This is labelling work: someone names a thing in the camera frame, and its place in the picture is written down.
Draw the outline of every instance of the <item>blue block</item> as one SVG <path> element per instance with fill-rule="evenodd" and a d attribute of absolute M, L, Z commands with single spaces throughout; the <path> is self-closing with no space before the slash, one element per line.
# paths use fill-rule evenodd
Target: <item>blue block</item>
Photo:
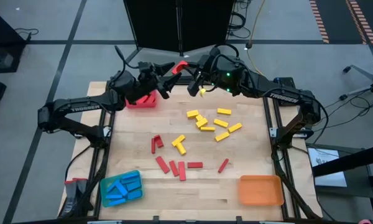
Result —
<path fill-rule="evenodd" d="M 141 190 L 135 190 L 133 192 L 129 192 L 129 195 L 127 195 L 128 200 L 139 198 L 139 197 L 142 197 L 142 191 Z"/>
<path fill-rule="evenodd" d="M 141 187 L 141 182 L 138 180 L 136 182 L 133 182 L 133 183 L 130 183 L 130 184 L 126 184 L 126 187 L 127 187 L 128 191 L 132 191 L 134 189 L 140 188 Z"/>
<path fill-rule="evenodd" d="M 124 203 L 124 202 L 126 202 L 126 199 L 120 199 L 120 200 L 112 201 L 112 202 L 109 203 L 109 206 L 120 205 L 121 203 Z"/>
<path fill-rule="evenodd" d="M 113 182 L 113 184 L 111 184 L 111 185 L 106 189 L 106 192 L 110 192 L 110 191 L 112 191 L 113 188 L 115 188 L 115 187 L 117 186 L 117 184 L 119 184 L 119 183 L 120 183 L 120 180 L 119 180 L 119 179 L 115 180 L 115 182 Z"/>
<path fill-rule="evenodd" d="M 122 194 L 123 196 L 127 195 L 127 190 L 124 188 L 124 186 L 122 184 L 117 183 L 116 187 L 117 187 L 117 189 L 119 189 L 120 194 Z"/>
<path fill-rule="evenodd" d="M 106 199 L 120 199 L 123 198 L 123 195 L 107 195 Z"/>
<path fill-rule="evenodd" d="M 138 172 L 132 172 L 131 174 L 123 175 L 122 179 L 125 180 L 125 179 L 131 178 L 131 177 L 138 177 L 138 176 L 139 176 Z"/>
<path fill-rule="evenodd" d="M 140 177 L 131 177 L 131 178 L 128 178 L 128 179 L 121 179 L 120 183 L 129 184 L 129 183 L 133 183 L 133 182 L 136 182 L 136 181 L 140 181 Z"/>

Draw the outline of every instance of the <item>red container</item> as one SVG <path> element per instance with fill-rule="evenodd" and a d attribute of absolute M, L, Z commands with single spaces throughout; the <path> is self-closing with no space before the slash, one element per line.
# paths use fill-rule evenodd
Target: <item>red container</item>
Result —
<path fill-rule="evenodd" d="M 126 100 L 126 107 L 133 108 L 154 108 L 156 107 L 156 90 L 150 93 L 150 96 L 144 96 L 141 99 L 137 100 L 136 105 L 132 105 Z"/>

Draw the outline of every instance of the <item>orange tray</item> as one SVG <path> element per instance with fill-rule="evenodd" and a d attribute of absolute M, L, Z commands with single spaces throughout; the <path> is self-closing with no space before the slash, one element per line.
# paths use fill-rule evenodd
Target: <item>orange tray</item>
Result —
<path fill-rule="evenodd" d="M 277 175 L 243 175 L 239 200 L 243 205 L 283 205 L 281 184 Z"/>

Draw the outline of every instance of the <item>wooden table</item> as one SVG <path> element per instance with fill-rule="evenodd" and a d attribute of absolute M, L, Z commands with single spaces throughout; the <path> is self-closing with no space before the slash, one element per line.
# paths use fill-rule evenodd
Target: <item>wooden table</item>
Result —
<path fill-rule="evenodd" d="M 88 95 L 104 92 L 105 82 L 91 82 Z M 273 126 L 275 116 L 270 101 Z M 232 115 L 216 113 L 217 108 L 232 109 Z M 208 119 L 208 126 L 215 126 L 215 133 L 202 133 L 194 119 L 187 118 L 187 111 L 198 110 Z M 281 108 L 282 121 L 287 124 L 296 114 L 296 107 Z M 81 122 L 97 125 L 100 111 L 84 112 Z M 234 125 L 241 122 L 242 129 L 227 139 L 216 142 L 214 137 L 226 129 L 213 124 L 219 118 Z M 150 151 L 151 138 L 159 134 L 164 147 Z M 181 156 L 171 142 L 179 135 L 186 139 L 183 145 L 186 155 Z M 76 140 L 73 156 L 83 150 L 89 142 Z M 306 150 L 302 139 L 294 139 L 293 145 Z M 70 167 L 68 179 L 88 177 L 93 150 L 80 156 Z M 145 196 L 141 200 L 118 207 L 103 208 L 99 219 L 151 220 L 158 215 L 161 220 L 282 220 L 280 206 L 241 205 L 237 196 L 237 183 L 242 175 L 275 175 L 271 160 L 269 135 L 265 121 L 262 99 L 232 97 L 226 91 L 216 90 L 204 98 L 190 97 L 186 86 L 175 86 L 167 100 L 159 99 L 156 108 L 124 110 L 116 113 L 111 150 L 106 176 L 114 176 L 139 170 L 143 178 Z M 180 182 L 171 172 L 164 174 L 155 158 L 162 156 L 171 160 L 204 163 L 203 169 L 187 169 L 186 181 Z M 308 156 L 290 149 L 290 162 L 297 191 L 312 210 L 321 216 L 316 201 L 313 177 Z M 221 163 L 229 159 L 225 170 L 219 174 Z M 290 194 L 285 188 L 289 216 L 293 216 Z M 91 197 L 94 205 L 96 190 Z"/>

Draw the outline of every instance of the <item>yellow wooden block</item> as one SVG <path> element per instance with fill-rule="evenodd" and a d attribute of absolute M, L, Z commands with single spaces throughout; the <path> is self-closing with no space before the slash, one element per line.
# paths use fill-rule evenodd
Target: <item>yellow wooden block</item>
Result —
<path fill-rule="evenodd" d="M 220 134 L 219 136 L 216 136 L 216 141 L 219 142 L 219 141 L 223 140 L 224 138 L 228 138 L 228 137 L 229 137 L 229 133 L 225 132 L 223 134 Z"/>
<path fill-rule="evenodd" d="M 204 88 L 199 91 L 199 94 L 201 97 L 203 97 L 205 93 L 206 93 L 206 90 Z"/>
<path fill-rule="evenodd" d="M 200 127 L 200 131 L 215 131 L 215 127 Z"/>
<path fill-rule="evenodd" d="M 196 118 L 197 121 L 200 121 L 201 119 L 203 119 L 203 116 L 199 114 L 199 115 L 196 116 L 195 118 Z"/>
<path fill-rule="evenodd" d="M 206 125 L 208 123 L 206 118 L 201 119 L 200 121 L 196 122 L 196 125 L 198 128 L 202 127 L 203 125 Z"/>
<path fill-rule="evenodd" d="M 218 108 L 218 109 L 217 109 L 217 113 L 219 113 L 219 114 L 231 115 L 232 111 L 231 111 L 231 110 L 228 110 L 228 109 Z"/>
<path fill-rule="evenodd" d="M 232 132 L 240 129 L 241 127 L 242 127 L 242 124 L 241 123 L 237 123 L 234 126 L 228 128 L 228 131 L 229 131 L 229 133 L 232 133 Z"/>
<path fill-rule="evenodd" d="M 221 121 L 220 119 L 214 119 L 214 124 L 217 124 L 218 126 L 221 126 L 224 128 L 228 127 L 228 123 L 225 121 Z"/>
<path fill-rule="evenodd" d="M 181 156 L 187 153 L 187 151 L 185 150 L 184 146 L 181 143 L 178 143 L 175 147 L 177 147 L 178 152 L 181 154 Z"/>
<path fill-rule="evenodd" d="M 188 111 L 186 112 L 186 115 L 188 116 L 188 118 L 194 118 L 195 116 L 199 115 L 199 112 L 198 110 Z"/>
<path fill-rule="evenodd" d="M 182 135 L 180 135 L 176 140 L 174 140 L 174 141 L 172 142 L 172 145 L 175 147 L 178 143 L 184 141 L 184 139 L 185 139 L 185 136 L 182 134 Z"/>

